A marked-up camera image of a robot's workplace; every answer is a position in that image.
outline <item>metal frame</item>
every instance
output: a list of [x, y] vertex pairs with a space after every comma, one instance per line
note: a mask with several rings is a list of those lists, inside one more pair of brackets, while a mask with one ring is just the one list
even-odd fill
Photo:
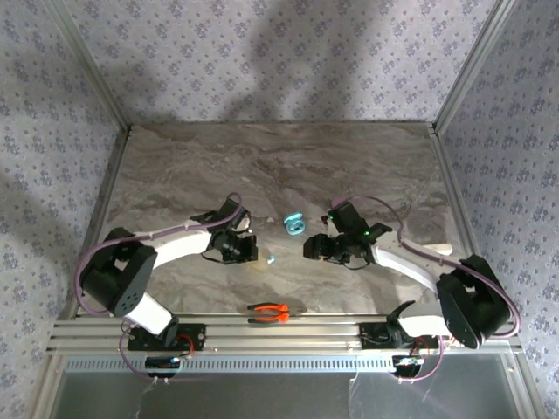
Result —
[[[459, 235], [466, 251], [475, 251], [472, 230], [466, 219], [461, 198], [456, 190], [452, 170], [448, 164], [444, 144], [432, 128], [430, 131], [433, 149], [438, 158], [445, 187], [451, 201], [452, 212], [458, 225]], [[121, 161], [126, 153], [126, 139], [115, 147], [110, 169], [104, 181], [104, 194], [96, 206], [96, 219], [92, 220], [86, 245], [99, 239], [105, 220], [108, 203], [118, 177]], [[49, 417], [52, 412], [59, 384], [69, 361], [76, 357], [115, 357], [118, 340], [122, 334], [121, 320], [115, 318], [76, 318], [77, 304], [66, 310], [65, 318], [56, 322], [52, 337], [46, 349], [46, 360], [38, 380], [38, 387], [30, 405], [31, 419]], [[231, 313], [180, 313], [183, 323], [204, 323], [206, 329], [205, 349], [197, 353], [199, 359], [226, 360], [231, 357], [246, 356], [335, 356], [343, 359], [380, 359], [393, 354], [407, 354], [407, 351], [363, 351], [359, 339], [358, 324], [361, 322], [384, 321], [378, 314], [306, 314], [293, 317], [284, 325], [254, 327], [247, 323], [246, 315]], [[528, 366], [518, 339], [490, 340], [473, 353], [470, 349], [452, 347], [452, 354], [499, 354], [506, 371], [508, 384], [514, 403], [521, 417], [540, 417], [543, 407], [531, 380]], [[130, 357], [141, 360], [147, 353], [131, 353]]]
[[[243, 314], [179, 314], [181, 323], [206, 325], [205, 347], [197, 356], [211, 355], [406, 355], [406, 349], [363, 350], [359, 323], [384, 322], [379, 314], [307, 314], [286, 324], [254, 326]], [[121, 320], [83, 317], [55, 324], [46, 349], [53, 355], [114, 354], [122, 336]], [[508, 340], [490, 340], [476, 354], [518, 353], [520, 345]], [[472, 350], [453, 345], [449, 354], [469, 354]], [[176, 352], [142, 355], [176, 355]]]
[[437, 118], [433, 122], [435, 132], [438, 135], [442, 135], [448, 128], [452, 117], [458, 111], [462, 100], [464, 100], [475, 78], [480, 73], [487, 56], [497, 43], [515, 4], [516, 0], [498, 0], [489, 12], [487, 21], [483, 25], [466, 58], [466, 62], [462, 65], [462, 70], [454, 81], [448, 96], [446, 96], [445, 103], [438, 111]]
[[43, 0], [43, 3], [70, 46], [81, 67], [81, 71], [89, 81], [89, 85], [99, 97], [108, 114], [118, 124], [121, 131], [126, 132], [128, 130], [126, 117], [107, 82], [103, 79], [101, 70], [97, 63], [95, 63], [95, 59], [87, 48], [86, 41], [81, 36], [81, 32], [79, 32], [66, 5], [61, 0]]
[[[460, 241], [467, 253], [479, 253], [479, 247], [473, 235], [472, 225], [469, 222], [462, 195], [459, 193], [458, 183], [452, 171], [445, 144], [439, 139], [439, 134], [436, 134], [433, 126], [430, 126], [429, 129], [435, 155], [437, 156], [446, 192], [451, 203], [454, 221], [458, 228]], [[521, 343], [518, 338], [509, 341], [511, 345], [518, 345], [521, 349]], [[511, 388], [514, 403], [520, 417], [545, 417], [542, 399], [535, 387], [534, 378], [530, 373], [523, 350], [521, 349], [516, 353], [501, 354], [501, 361], [507, 372], [508, 385]]]

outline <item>black bracket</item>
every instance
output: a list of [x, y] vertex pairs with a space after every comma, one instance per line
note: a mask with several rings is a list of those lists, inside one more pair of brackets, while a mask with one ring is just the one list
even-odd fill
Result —
[[172, 378], [176, 373], [158, 373], [158, 369], [181, 369], [181, 359], [175, 356], [149, 356], [143, 366], [148, 370], [150, 377]]
[[[422, 336], [430, 349], [438, 348], [438, 339], [432, 336]], [[361, 348], [367, 349], [412, 349], [415, 339], [407, 334], [397, 335], [386, 322], [359, 323], [359, 339]]]
[[[484, 258], [472, 255], [460, 262], [502, 289]], [[460, 269], [442, 274], [437, 291], [446, 327], [458, 342], [471, 349], [480, 347], [510, 318], [507, 303], [497, 292]]]
[[[133, 235], [118, 227], [111, 230], [105, 241]], [[93, 255], [80, 275], [80, 285], [116, 317], [125, 317], [140, 304], [156, 258], [155, 249], [140, 242], [109, 246]], [[127, 264], [121, 270], [116, 261]]]
[[370, 249], [371, 245], [382, 234], [392, 231], [391, 227], [381, 223], [369, 227], [349, 202], [329, 210], [328, 216], [321, 220], [328, 224], [328, 218], [332, 220], [340, 234], [337, 237], [328, 237], [326, 234], [310, 237], [303, 245], [303, 257], [327, 260], [340, 265], [348, 264], [351, 258], [355, 257], [363, 258], [367, 265], [374, 264], [375, 258]]
[[192, 340], [192, 343], [194, 343], [194, 350], [201, 351], [204, 349], [204, 342], [206, 339], [206, 325], [179, 323], [176, 330], [176, 339], [167, 346], [147, 330], [135, 327], [130, 332], [130, 338], [128, 339], [128, 351], [190, 352], [190, 341], [186, 338], [186, 336], [188, 336]]

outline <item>floral wallpaper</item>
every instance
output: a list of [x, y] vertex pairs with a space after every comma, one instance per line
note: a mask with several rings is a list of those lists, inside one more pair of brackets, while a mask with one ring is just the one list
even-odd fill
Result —
[[516, 300], [559, 417], [559, 3], [520, 0], [444, 133], [484, 256]]
[[0, 15], [0, 417], [19, 418], [118, 129], [42, 3]]
[[129, 122], [434, 120], [494, 0], [67, 0]]

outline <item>vent grille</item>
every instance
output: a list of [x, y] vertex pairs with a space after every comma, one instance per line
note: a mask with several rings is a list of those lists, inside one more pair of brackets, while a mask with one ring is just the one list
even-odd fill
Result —
[[[130, 358], [145, 370], [145, 358]], [[72, 356], [66, 363], [67, 373], [127, 372], [117, 356]], [[176, 372], [176, 370], [158, 370]], [[213, 356], [204, 355], [181, 362], [181, 372], [190, 373], [385, 373], [395, 372], [392, 358], [378, 356]]]

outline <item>glass panel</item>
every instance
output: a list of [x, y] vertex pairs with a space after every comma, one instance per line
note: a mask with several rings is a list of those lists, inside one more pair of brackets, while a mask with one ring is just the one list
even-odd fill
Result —
[[448, 355], [426, 381], [390, 374], [200, 374], [153, 385], [130, 373], [64, 374], [52, 418], [518, 417], [499, 355]]

